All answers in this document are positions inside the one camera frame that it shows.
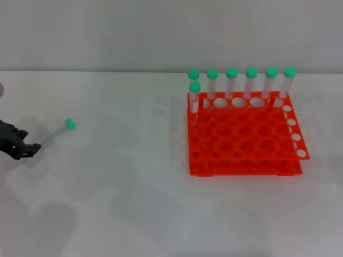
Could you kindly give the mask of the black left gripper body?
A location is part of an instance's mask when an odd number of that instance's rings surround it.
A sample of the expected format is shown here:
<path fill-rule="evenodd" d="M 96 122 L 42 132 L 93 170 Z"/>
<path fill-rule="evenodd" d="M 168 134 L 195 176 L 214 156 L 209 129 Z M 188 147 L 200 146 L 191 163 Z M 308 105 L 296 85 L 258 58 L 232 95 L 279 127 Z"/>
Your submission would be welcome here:
<path fill-rule="evenodd" d="M 1 151 L 12 158 L 21 158 L 21 138 L 17 134 L 1 134 Z"/>

